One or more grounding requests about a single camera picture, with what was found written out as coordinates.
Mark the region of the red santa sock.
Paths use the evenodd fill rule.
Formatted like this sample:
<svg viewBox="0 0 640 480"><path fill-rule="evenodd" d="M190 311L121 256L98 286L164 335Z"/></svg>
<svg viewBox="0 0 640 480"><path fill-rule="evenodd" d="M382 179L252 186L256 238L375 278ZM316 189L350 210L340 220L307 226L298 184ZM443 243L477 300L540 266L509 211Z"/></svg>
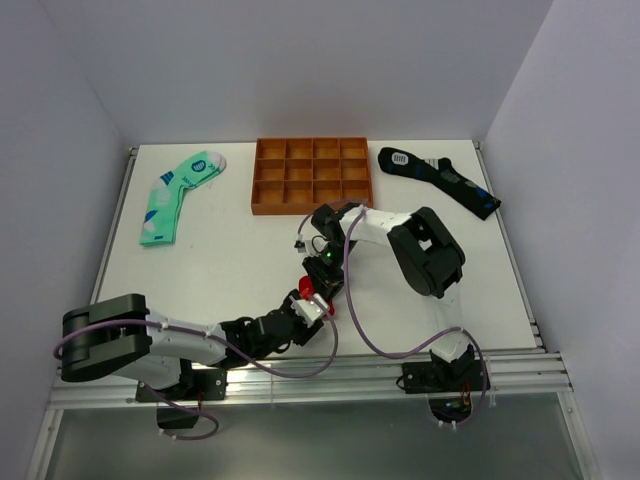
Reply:
<svg viewBox="0 0 640 480"><path fill-rule="evenodd" d="M305 275L300 278L298 282L298 290L299 290L300 296L304 300L311 302L314 299L316 300L320 299L322 310L326 311L329 317L332 317L335 314L335 308L332 301L326 300L324 297L321 297L319 294L316 293L315 288L312 284L312 280L309 275Z"/></svg>

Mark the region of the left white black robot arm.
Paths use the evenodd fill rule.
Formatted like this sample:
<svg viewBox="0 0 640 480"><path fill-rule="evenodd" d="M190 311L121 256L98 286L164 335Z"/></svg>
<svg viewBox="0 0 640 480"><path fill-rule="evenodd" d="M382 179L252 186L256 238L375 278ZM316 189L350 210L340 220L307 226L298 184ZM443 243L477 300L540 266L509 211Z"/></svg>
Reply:
<svg viewBox="0 0 640 480"><path fill-rule="evenodd" d="M115 375L183 399L195 386L194 365L224 370L303 346L323 327L333 306L318 294L287 294L279 308L208 326L151 309L127 294L67 312L54 349L65 382Z"/></svg>

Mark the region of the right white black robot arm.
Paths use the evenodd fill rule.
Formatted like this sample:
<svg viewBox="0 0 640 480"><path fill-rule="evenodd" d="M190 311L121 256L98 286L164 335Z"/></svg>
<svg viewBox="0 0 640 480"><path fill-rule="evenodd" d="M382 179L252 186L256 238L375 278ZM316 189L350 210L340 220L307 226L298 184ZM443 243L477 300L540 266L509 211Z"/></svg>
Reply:
<svg viewBox="0 0 640 480"><path fill-rule="evenodd" d="M435 383L446 390L457 388L480 348L459 326L459 287L466 257L435 211L422 207L413 213L395 213L348 202L339 209L323 204L303 221L325 239L320 252L303 260L315 292L326 301L345 293L355 329L373 352L404 359L428 349ZM386 353L366 336L353 305L349 277L350 254L359 242L391 249L408 285L434 311L438 332L429 340L404 353Z"/></svg>

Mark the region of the orange compartment tray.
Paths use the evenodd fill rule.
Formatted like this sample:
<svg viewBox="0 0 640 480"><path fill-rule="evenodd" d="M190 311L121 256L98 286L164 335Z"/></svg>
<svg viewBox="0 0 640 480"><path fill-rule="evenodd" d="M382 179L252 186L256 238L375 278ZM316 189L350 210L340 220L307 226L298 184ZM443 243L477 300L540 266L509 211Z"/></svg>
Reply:
<svg viewBox="0 0 640 480"><path fill-rule="evenodd" d="M259 138L251 211L304 215L322 204L374 205L368 140L364 137Z"/></svg>

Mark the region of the black blue sports sock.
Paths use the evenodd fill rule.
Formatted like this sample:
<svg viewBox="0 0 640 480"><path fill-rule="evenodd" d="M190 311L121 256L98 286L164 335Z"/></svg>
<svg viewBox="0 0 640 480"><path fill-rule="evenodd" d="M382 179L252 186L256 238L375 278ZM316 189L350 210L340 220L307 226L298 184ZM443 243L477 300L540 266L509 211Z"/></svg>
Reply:
<svg viewBox="0 0 640 480"><path fill-rule="evenodd" d="M481 220L486 220L501 206L501 201L472 180L459 173L447 157L421 159L393 147L383 147L378 165L389 175L429 183Z"/></svg>

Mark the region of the mint green patterned sock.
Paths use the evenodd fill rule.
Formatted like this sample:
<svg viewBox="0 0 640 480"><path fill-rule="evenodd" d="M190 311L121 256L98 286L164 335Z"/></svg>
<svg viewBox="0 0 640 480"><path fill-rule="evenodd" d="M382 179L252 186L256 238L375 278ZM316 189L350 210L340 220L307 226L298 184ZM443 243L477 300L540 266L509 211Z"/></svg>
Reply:
<svg viewBox="0 0 640 480"><path fill-rule="evenodd" d="M150 190L139 244L173 245L185 194L221 175L226 166L222 154L204 150L163 173Z"/></svg>

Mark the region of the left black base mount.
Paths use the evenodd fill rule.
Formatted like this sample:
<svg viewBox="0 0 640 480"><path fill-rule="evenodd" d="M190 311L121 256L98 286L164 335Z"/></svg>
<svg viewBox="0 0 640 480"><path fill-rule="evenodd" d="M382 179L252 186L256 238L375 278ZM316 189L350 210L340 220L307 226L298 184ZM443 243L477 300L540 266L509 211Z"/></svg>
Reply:
<svg viewBox="0 0 640 480"><path fill-rule="evenodd" d="M151 391L138 383L135 401L156 403L156 423L164 432L178 436L193 429L202 417L205 401L225 398L227 372L221 369L196 369L182 376L179 383L162 390Z"/></svg>

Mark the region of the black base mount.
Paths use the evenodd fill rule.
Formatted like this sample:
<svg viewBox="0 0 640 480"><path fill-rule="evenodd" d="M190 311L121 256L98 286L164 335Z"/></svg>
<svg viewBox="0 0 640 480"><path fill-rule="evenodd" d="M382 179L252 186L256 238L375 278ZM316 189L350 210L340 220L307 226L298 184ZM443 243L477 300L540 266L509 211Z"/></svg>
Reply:
<svg viewBox="0 0 640 480"><path fill-rule="evenodd" d="M164 432L178 436L193 429L202 417L205 401L225 398L227 372L221 369L196 369L182 376L179 383L162 390L151 391L138 383L135 401L156 403L156 423Z"/></svg>
<svg viewBox="0 0 640 480"><path fill-rule="evenodd" d="M485 399L491 381L479 360L462 367L432 360L403 363L396 386L408 395L426 394L436 421L454 427L472 416L474 395Z"/></svg>

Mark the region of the aluminium front rail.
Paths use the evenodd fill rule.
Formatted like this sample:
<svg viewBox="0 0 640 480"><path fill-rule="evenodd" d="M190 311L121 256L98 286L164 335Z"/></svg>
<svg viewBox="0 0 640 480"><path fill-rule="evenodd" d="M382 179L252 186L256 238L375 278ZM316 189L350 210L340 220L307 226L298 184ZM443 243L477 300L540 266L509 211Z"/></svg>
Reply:
<svg viewBox="0 0 640 480"><path fill-rule="evenodd" d="M490 355L489 397L518 394L555 394L573 390L558 353ZM308 378L289 379L255 367L227 374L224 397L205 400L213 405L256 405L408 399L397 385L399 360L374 356L342 357L323 372ZM88 383L54 381L50 409L98 409L141 407L136 400L137 383L107 377Z"/></svg>

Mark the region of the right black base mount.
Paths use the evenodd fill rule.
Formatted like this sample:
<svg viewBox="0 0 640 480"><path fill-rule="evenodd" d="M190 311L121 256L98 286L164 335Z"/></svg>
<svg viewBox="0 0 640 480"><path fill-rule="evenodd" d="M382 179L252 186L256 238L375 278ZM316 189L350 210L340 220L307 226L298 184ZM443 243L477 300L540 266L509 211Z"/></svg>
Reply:
<svg viewBox="0 0 640 480"><path fill-rule="evenodd" d="M474 395L485 399L491 381L479 360L462 367L432 360L403 363L396 386L408 395L426 394L436 421L454 427L472 416Z"/></svg>

